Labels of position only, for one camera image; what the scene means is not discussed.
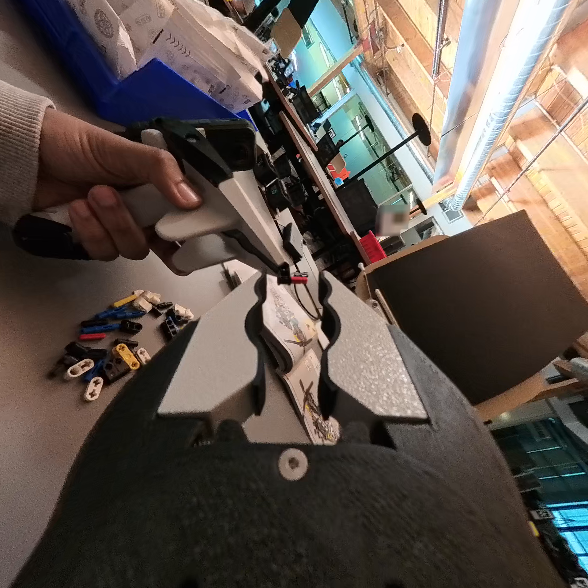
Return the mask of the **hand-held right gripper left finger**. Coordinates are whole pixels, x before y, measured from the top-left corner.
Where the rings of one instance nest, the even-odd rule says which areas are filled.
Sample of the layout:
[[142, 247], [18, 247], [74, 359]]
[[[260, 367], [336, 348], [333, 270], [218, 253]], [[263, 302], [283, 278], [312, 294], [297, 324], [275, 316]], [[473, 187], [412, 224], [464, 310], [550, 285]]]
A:
[[162, 417], [244, 423], [266, 400], [261, 331], [267, 274], [256, 273], [201, 316], [158, 408]]

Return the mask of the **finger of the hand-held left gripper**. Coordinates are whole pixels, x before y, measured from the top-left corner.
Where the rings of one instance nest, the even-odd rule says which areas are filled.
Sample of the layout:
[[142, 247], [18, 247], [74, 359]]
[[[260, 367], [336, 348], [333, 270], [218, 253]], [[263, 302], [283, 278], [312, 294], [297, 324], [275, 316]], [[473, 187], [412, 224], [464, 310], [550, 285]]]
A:
[[229, 261], [239, 261], [261, 272], [276, 275], [281, 265], [281, 243], [272, 235], [203, 235], [166, 238], [179, 247], [171, 264], [180, 273], [192, 273]]
[[[237, 172], [219, 187], [202, 182], [199, 188], [203, 203], [199, 209], [192, 211], [173, 208], [165, 203], [164, 197], [155, 189], [160, 199], [158, 205], [165, 210], [155, 229], [161, 240], [166, 242], [166, 238], [186, 239], [203, 235], [272, 235], [273, 239], [281, 243], [281, 265], [278, 270], [284, 264], [294, 265], [283, 249], [282, 238], [272, 214], [263, 202], [252, 172]], [[174, 273], [188, 275], [173, 268], [171, 258], [174, 253], [163, 254], [161, 258]]]

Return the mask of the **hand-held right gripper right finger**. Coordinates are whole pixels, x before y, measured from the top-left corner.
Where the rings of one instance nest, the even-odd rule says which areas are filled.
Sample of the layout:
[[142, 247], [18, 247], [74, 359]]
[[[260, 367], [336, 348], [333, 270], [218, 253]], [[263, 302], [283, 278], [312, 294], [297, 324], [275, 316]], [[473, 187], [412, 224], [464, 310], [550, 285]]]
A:
[[322, 352], [318, 406], [340, 425], [423, 423], [427, 411], [390, 325], [331, 273], [319, 276]]

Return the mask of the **person's left forearm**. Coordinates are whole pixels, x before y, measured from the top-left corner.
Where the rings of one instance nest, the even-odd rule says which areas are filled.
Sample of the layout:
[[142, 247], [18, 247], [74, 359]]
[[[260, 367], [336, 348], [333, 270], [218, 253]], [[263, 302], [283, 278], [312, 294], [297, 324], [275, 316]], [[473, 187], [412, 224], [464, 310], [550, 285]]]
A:
[[33, 210], [46, 97], [1, 81], [1, 224], [14, 227]]

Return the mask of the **lego instruction booklet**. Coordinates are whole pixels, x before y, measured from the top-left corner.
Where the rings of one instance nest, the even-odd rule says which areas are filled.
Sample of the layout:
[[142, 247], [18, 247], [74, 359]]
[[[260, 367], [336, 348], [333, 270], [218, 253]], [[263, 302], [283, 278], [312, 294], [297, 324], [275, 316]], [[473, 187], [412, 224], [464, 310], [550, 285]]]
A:
[[312, 319], [290, 291], [272, 275], [266, 277], [262, 306], [262, 336], [277, 362], [290, 399], [314, 445], [334, 445], [340, 427], [334, 418], [324, 419], [318, 403], [320, 358], [315, 353], [318, 333]]

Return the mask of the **pile of small lego pieces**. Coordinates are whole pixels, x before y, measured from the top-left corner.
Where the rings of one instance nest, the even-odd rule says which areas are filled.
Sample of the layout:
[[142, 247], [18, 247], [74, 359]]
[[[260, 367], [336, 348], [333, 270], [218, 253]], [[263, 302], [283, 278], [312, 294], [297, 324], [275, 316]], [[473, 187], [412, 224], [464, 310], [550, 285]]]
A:
[[134, 290], [79, 324], [76, 338], [64, 347], [47, 378], [78, 383], [84, 402], [97, 401], [107, 386], [151, 362], [155, 354], [144, 339], [152, 330], [166, 344], [190, 323], [196, 317], [188, 307], [151, 290]]

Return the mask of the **person's left hand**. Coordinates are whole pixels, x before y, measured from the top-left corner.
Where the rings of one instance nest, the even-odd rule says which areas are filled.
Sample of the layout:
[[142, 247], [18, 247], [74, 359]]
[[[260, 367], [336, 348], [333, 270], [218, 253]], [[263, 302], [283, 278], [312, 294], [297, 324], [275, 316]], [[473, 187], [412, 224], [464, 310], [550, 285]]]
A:
[[46, 109], [33, 209], [67, 204], [74, 233], [91, 259], [138, 261], [152, 251], [172, 268], [179, 246], [140, 228], [116, 190], [149, 184], [177, 208], [202, 203], [169, 152]]

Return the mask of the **black power adapter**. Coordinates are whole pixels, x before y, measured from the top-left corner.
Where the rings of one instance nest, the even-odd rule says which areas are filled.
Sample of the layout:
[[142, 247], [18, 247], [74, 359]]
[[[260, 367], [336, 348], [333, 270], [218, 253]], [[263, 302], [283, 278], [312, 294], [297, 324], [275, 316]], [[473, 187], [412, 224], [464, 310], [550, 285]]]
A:
[[295, 223], [291, 222], [282, 227], [282, 244], [284, 251], [292, 259], [292, 263], [298, 263], [303, 258], [304, 240]]

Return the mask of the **blue plastic bin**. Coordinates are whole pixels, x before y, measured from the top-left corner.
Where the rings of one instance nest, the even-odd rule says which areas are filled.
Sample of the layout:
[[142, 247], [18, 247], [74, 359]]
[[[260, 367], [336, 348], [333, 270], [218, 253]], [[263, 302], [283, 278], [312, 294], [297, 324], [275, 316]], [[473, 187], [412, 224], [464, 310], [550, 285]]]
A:
[[158, 59], [119, 81], [96, 43], [66, 1], [15, 1], [40, 34], [45, 48], [103, 120], [129, 126], [157, 117], [181, 120], [236, 119], [252, 122], [246, 110], [232, 114]]

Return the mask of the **long wooden office table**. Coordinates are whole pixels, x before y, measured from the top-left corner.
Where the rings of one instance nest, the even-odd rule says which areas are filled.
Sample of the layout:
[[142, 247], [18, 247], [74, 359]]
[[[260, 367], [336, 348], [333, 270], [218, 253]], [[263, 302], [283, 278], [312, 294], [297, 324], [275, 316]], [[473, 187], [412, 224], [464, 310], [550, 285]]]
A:
[[362, 261], [364, 263], [369, 263], [369, 256], [364, 250], [364, 247], [360, 242], [360, 238], [355, 231], [355, 228], [353, 227], [353, 224], [351, 223], [347, 213], [337, 198], [329, 176], [327, 176], [315, 156], [315, 153], [318, 149], [312, 136], [304, 127], [295, 109], [282, 94], [269, 65], [265, 64], [264, 69], [267, 72], [268, 84], [281, 103], [282, 110], [278, 113], [279, 119], [282, 122], [282, 126], [285, 129], [285, 132], [288, 133], [293, 144], [296, 146], [306, 173], [318, 188], [319, 193], [322, 195], [324, 202], [333, 215], [334, 220], [336, 221], [341, 232], [351, 239], [354, 246], [359, 251]]

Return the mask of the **bundle of white printed bags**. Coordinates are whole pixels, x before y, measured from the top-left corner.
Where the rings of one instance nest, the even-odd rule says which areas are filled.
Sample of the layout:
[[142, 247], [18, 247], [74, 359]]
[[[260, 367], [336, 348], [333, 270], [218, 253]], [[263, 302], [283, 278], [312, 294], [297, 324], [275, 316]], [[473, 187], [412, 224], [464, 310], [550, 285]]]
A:
[[234, 114], [259, 103], [269, 49], [201, 1], [67, 1], [118, 81], [158, 59]]

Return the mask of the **dark cardboard board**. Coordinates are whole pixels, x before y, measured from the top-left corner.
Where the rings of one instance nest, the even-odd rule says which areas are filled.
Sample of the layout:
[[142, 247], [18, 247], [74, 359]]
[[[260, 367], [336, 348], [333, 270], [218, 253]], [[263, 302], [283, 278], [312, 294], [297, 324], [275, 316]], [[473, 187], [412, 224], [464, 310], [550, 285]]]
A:
[[546, 393], [541, 370], [587, 334], [586, 297], [524, 210], [372, 263], [355, 292], [377, 290], [483, 421]]

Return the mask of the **red plastic bin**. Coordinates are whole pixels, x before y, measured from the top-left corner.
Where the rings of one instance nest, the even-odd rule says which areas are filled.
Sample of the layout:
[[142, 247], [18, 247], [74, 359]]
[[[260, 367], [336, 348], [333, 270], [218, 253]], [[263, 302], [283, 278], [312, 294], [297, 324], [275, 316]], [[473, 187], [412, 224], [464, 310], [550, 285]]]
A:
[[387, 257], [386, 252], [372, 231], [368, 231], [361, 237], [359, 243], [369, 260], [369, 264], [379, 262]]

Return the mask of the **black pole with round disc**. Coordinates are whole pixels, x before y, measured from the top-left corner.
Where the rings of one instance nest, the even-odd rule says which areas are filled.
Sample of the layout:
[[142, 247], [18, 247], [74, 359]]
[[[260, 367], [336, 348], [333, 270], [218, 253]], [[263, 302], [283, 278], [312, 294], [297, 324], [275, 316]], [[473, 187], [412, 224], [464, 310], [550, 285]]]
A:
[[363, 174], [365, 174], [366, 172], [372, 170], [374, 167], [381, 164], [384, 160], [386, 160], [388, 157], [392, 156], [399, 149], [401, 149], [403, 146], [407, 145], [408, 143], [410, 143], [414, 139], [418, 139], [418, 141], [420, 143], [422, 143], [423, 146], [427, 146], [427, 147], [430, 146], [430, 144], [432, 142], [430, 130], [429, 130], [428, 124], [426, 123], [426, 121], [424, 120], [424, 118], [420, 114], [416, 114], [416, 113], [413, 114], [412, 126], [413, 126], [413, 132], [411, 134], [409, 134], [407, 137], [402, 139], [400, 143], [397, 143], [391, 149], [384, 152], [381, 156], [379, 156], [377, 159], [375, 159], [369, 165], [365, 166], [358, 173], [351, 176], [346, 182], [350, 183], [350, 182], [354, 182], [354, 181], [358, 180]]

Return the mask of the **silver ventilation duct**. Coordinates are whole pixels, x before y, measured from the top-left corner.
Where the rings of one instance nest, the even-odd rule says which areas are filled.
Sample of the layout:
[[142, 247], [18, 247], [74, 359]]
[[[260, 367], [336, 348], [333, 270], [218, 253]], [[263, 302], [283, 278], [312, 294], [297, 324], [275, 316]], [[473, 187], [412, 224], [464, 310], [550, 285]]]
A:
[[460, 210], [578, 1], [466, 1], [432, 202]]

